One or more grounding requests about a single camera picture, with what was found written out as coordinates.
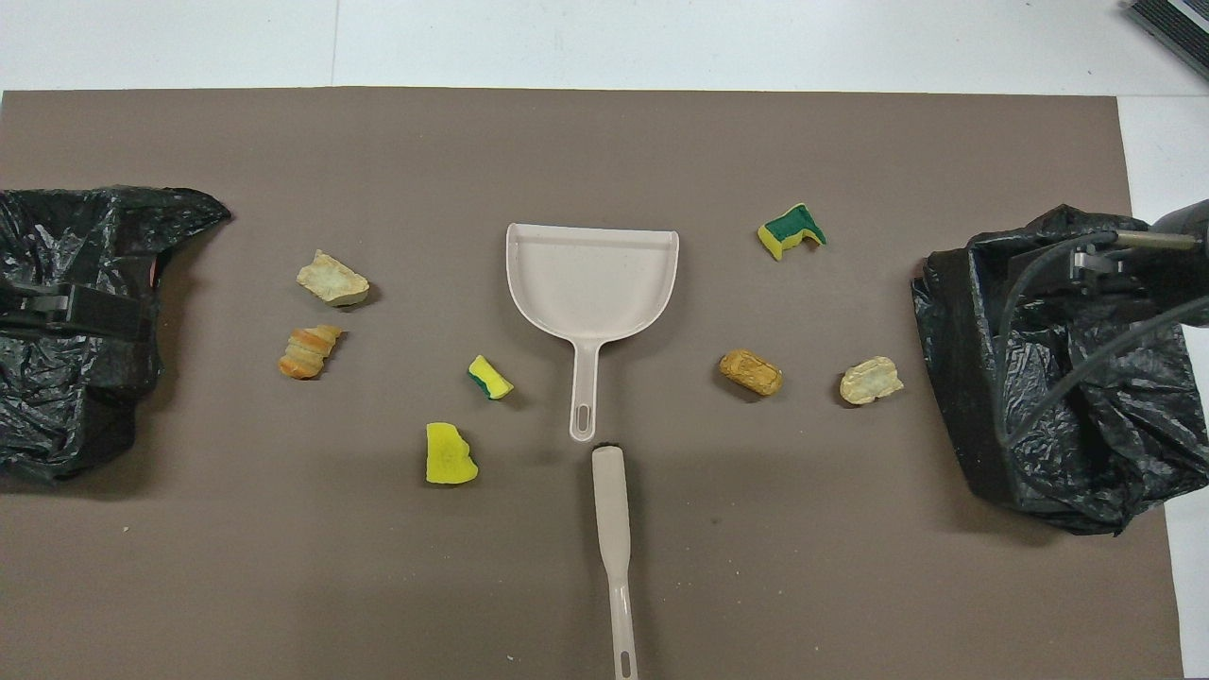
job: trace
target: white dustpan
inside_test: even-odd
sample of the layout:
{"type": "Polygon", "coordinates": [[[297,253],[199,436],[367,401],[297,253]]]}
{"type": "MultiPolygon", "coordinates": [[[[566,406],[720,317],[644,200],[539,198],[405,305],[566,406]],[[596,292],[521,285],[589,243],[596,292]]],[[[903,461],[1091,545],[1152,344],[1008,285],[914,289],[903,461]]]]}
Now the white dustpan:
{"type": "Polygon", "coordinates": [[[676,283],[679,236],[513,224],[507,240],[508,288],[533,325],[575,347],[571,437],[596,432],[596,363],[601,345],[650,325],[676,283]]]}

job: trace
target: beige bread chunk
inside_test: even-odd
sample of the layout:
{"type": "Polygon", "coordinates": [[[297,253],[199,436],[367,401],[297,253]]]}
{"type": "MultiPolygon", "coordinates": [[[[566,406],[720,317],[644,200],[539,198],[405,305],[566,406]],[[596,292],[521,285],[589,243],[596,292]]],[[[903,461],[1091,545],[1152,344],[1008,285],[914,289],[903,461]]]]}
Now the beige bread chunk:
{"type": "Polygon", "coordinates": [[[862,405],[889,397],[903,388],[898,368],[886,357],[873,357],[844,371],[839,396],[850,404],[862,405]]]}
{"type": "Polygon", "coordinates": [[[718,370],[730,380],[760,394],[771,397],[781,388],[781,369],[750,350],[731,350],[718,362],[718,370]]]}
{"type": "Polygon", "coordinates": [[[355,305],[370,292],[364,276],[323,250],[316,250],[314,261],[299,271],[297,282],[332,307],[355,305]]]}
{"type": "Polygon", "coordinates": [[[282,373],[296,380],[314,378],[323,370],[323,361],[331,355],[336,338],[343,329],[320,324],[314,328],[295,328],[290,332],[285,356],[277,361],[282,373]]]}

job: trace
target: brush handle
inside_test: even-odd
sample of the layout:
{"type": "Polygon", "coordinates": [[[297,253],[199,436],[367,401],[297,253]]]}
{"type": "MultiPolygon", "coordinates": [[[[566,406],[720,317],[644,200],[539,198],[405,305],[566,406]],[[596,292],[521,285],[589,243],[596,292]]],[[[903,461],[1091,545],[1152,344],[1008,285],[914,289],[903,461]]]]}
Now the brush handle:
{"type": "Polygon", "coordinates": [[[625,460],[618,446],[592,451],[592,490],[596,495],[596,534],[608,575],[608,604],[613,621],[613,668],[618,680],[637,680],[634,655],[634,617],[630,612],[630,500],[625,489],[625,460]]]}
{"type": "Polygon", "coordinates": [[[571,438],[589,442],[596,434],[596,365],[600,342],[575,342],[575,373],[571,382],[571,438]]]}

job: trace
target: food scrap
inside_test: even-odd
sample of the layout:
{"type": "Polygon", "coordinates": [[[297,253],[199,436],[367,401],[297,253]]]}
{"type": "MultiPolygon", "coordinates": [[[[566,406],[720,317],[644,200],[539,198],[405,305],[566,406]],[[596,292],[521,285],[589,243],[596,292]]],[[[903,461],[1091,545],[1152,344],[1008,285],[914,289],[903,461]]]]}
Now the food scrap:
{"type": "Polygon", "coordinates": [[[776,261],[781,261],[781,254],[802,243],[803,238],[810,238],[820,246],[827,244],[823,230],[818,229],[815,218],[810,215],[810,211],[803,203],[798,203],[783,215],[757,229],[756,236],[776,261]]]}
{"type": "Polygon", "coordinates": [[[898,368],[886,357],[873,357],[844,371],[839,396],[850,404],[862,405],[889,397],[903,388],[898,368]]]}
{"type": "Polygon", "coordinates": [[[370,292],[364,276],[323,250],[316,250],[314,261],[299,271],[297,282],[332,307],[355,305],[370,292]]]}
{"type": "Polygon", "coordinates": [[[470,460],[470,444],[447,422],[428,423],[428,467],[424,479],[433,484],[462,484],[479,477],[470,460]]]}
{"type": "Polygon", "coordinates": [[[718,362],[718,370],[730,380],[770,397],[781,388],[781,369],[748,350],[731,350],[718,362]]]}
{"type": "Polygon", "coordinates": [[[503,375],[499,375],[499,371],[487,363],[487,359],[482,355],[474,357],[474,361],[470,362],[470,368],[465,371],[470,375],[470,380],[474,380],[475,385],[491,400],[501,399],[513,391],[513,384],[505,380],[503,375]]]}
{"type": "Polygon", "coordinates": [[[302,380],[314,378],[323,370],[323,361],[331,355],[336,338],[343,329],[320,324],[314,328],[295,328],[290,332],[285,356],[277,361],[277,368],[290,378],[302,380]]]}

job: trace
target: dustpan handle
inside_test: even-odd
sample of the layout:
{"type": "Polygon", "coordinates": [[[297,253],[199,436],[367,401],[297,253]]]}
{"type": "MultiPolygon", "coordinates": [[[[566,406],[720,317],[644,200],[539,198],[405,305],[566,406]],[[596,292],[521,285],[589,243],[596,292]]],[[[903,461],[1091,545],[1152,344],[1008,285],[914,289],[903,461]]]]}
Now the dustpan handle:
{"type": "Polygon", "coordinates": [[[596,434],[596,364],[600,344],[575,342],[575,373],[571,382],[571,438],[590,442],[596,434]]]}

